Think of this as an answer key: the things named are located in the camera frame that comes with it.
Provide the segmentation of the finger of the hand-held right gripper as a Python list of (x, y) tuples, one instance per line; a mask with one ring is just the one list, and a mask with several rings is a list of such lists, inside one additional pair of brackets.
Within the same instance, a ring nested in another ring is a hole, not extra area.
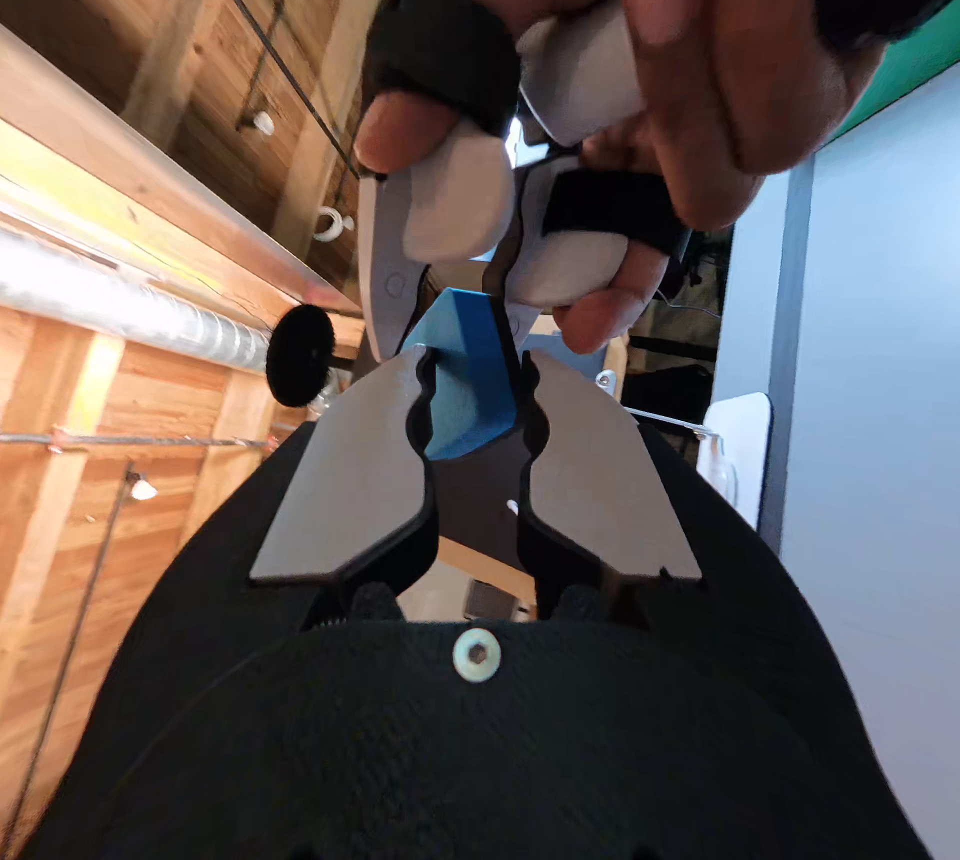
[(378, 363), (401, 349), (426, 271), (426, 264), (409, 258), (403, 245), (411, 206), (409, 171), (366, 176), (360, 182), (357, 276), (366, 338)]
[(511, 298), (507, 291), (507, 278), (510, 272), (509, 262), (499, 262), (491, 258), (484, 270), (484, 292), (497, 299), (504, 306), (510, 335), (515, 347), (520, 350), (542, 315), (543, 309)]

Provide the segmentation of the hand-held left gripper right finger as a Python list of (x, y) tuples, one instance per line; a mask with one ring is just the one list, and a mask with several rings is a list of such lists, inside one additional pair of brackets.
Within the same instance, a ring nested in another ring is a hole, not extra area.
[(696, 585), (702, 570), (638, 424), (618, 400), (543, 350), (523, 354), (517, 553), (538, 607), (565, 590), (609, 607), (639, 586)]

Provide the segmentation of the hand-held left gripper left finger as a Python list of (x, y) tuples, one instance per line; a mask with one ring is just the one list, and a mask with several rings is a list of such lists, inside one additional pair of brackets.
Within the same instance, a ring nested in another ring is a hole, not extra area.
[(248, 578), (318, 584), (351, 600), (369, 583), (399, 595), (439, 550), (426, 458), (436, 353), (410, 347), (352, 386), (310, 435)]

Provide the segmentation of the blue black foam block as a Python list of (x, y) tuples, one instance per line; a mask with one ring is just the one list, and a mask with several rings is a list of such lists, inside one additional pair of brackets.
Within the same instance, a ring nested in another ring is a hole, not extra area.
[(434, 350), (431, 461), (450, 461), (510, 434), (518, 419), (522, 369), (501, 300), (445, 289), (404, 339)]

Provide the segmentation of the person's right hand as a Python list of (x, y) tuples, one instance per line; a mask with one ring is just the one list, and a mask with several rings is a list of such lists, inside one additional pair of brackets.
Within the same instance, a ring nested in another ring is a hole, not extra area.
[[(514, 40), (602, 0), (474, 0)], [(883, 47), (837, 53), (814, 0), (622, 0), (644, 107), (585, 136), (580, 165), (665, 180), (691, 230), (722, 230), (763, 179), (804, 160), (841, 125)]]

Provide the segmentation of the black round knob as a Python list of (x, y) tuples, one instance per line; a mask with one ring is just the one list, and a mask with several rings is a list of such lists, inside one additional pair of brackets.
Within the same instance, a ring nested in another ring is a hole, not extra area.
[(309, 303), (282, 315), (270, 334), (265, 367), (278, 404), (306, 408), (352, 385), (356, 337), (344, 324), (340, 315)]

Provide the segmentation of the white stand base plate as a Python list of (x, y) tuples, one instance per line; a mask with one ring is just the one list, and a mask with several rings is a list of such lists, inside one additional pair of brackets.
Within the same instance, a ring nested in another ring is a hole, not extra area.
[(760, 526), (772, 419), (771, 401), (760, 391), (712, 403), (698, 453), (702, 479), (754, 530)]

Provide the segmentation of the silver air duct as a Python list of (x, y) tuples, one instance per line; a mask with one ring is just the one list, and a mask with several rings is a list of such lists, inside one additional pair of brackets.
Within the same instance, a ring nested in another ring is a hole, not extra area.
[(1, 305), (230, 369), (265, 371), (263, 331), (7, 229)]

